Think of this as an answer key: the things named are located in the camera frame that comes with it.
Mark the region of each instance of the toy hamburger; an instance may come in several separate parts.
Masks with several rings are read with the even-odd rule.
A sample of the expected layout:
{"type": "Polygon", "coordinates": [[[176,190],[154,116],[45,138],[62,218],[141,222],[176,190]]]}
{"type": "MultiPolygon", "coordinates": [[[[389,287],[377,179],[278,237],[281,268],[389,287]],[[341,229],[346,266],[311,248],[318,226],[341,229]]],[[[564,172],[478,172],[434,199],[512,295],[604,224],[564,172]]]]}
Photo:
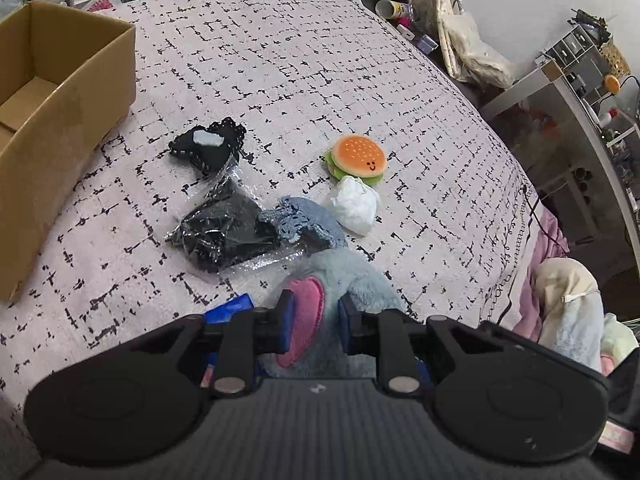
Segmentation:
{"type": "Polygon", "coordinates": [[[360,135],[340,137],[324,160],[338,180],[346,175],[357,176],[368,186],[380,182],[386,170],[386,156],[380,146],[360,135]]]}

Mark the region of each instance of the pink plush ear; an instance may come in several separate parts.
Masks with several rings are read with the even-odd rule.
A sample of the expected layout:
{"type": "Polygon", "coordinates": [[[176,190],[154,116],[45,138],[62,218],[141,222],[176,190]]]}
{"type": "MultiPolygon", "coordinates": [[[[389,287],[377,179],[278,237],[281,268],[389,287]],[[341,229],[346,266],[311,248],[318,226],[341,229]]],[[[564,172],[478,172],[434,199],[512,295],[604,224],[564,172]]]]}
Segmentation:
{"type": "Polygon", "coordinates": [[[293,280],[285,287],[293,292],[296,311],[293,315],[291,343],[286,354],[276,356],[283,367],[291,366],[314,340],[324,310],[324,289],[315,278],[293,280]]]}

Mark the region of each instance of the gray ribbed panel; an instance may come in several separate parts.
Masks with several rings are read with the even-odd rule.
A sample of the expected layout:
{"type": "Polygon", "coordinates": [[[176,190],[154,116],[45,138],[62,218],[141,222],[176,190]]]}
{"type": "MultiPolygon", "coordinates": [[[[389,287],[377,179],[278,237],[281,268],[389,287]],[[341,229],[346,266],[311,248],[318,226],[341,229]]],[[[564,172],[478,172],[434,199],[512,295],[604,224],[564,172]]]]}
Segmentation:
{"type": "Polygon", "coordinates": [[[533,480],[603,479],[588,460],[544,468],[500,465],[457,448],[411,400],[369,380],[267,380],[221,400],[179,446],[148,462],[87,470],[43,465],[34,480],[533,480]],[[326,390],[315,394],[318,383],[326,390]]]}

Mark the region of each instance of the pink cloth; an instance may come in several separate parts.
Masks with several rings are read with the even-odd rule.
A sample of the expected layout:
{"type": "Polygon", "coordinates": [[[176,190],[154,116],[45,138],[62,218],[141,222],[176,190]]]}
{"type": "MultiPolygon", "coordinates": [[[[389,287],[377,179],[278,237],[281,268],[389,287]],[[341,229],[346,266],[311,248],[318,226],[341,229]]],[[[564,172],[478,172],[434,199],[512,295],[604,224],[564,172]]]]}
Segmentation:
{"type": "Polygon", "coordinates": [[[289,351],[276,357],[282,366],[291,366],[314,340],[324,310],[324,289],[315,278],[292,280],[285,287],[293,292],[296,311],[293,315],[289,351]]]}
{"type": "MultiPolygon", "coordinates": [[[[569,245],[567,244],[566,238],[564,238],[562,231],[558,227],[558,219],[546,208],[542,211],[540,224],[542,224],[543,229],[549,236],[557,240],[558,243],[562,245],[562,248],[566,252],[569,252],[569,245]]],[[[527,269],[527,277],[520,293],[521,317],[520,321],[513,327],[513,331],[516,334],[531,339],[532,341],[538,341],[540,330],[542,329],[542,318],[540,317],[540,300],[533,293],[533,283],[531,281],[533,272],[535,272],[539,264],[546,259],[561,258],[562,256],[565,256],[562,249],[546,237],[542,231],[539,231],[536,246],[533,249],[533,257],[527,269]]]]}

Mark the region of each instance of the patterned bedsheet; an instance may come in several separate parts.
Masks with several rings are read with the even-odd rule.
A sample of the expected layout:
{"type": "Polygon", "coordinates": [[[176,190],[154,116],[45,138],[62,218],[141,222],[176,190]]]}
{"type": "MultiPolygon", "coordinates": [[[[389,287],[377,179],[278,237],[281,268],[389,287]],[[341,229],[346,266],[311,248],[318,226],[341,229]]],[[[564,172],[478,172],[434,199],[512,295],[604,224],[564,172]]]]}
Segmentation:
{"type": "Polygon", "coordinates": [[[52,370],[236,294],[259,304],[286,275],[206,281],[162,240],[206,186],[167,142],[225,116],[248,130],[241,169],[267,206],[284,194],[321,201],[334,186],[322,154],[341,134],[375,138],[388,153],[382,208],[352,249],[415,319],[518,321],[537,237],[530,183],[448,78],[359,1],[140,0],[107,13],[137,27],[138,97],[78,181],[23,297],[0,310],[12,416],[52,370]]]}

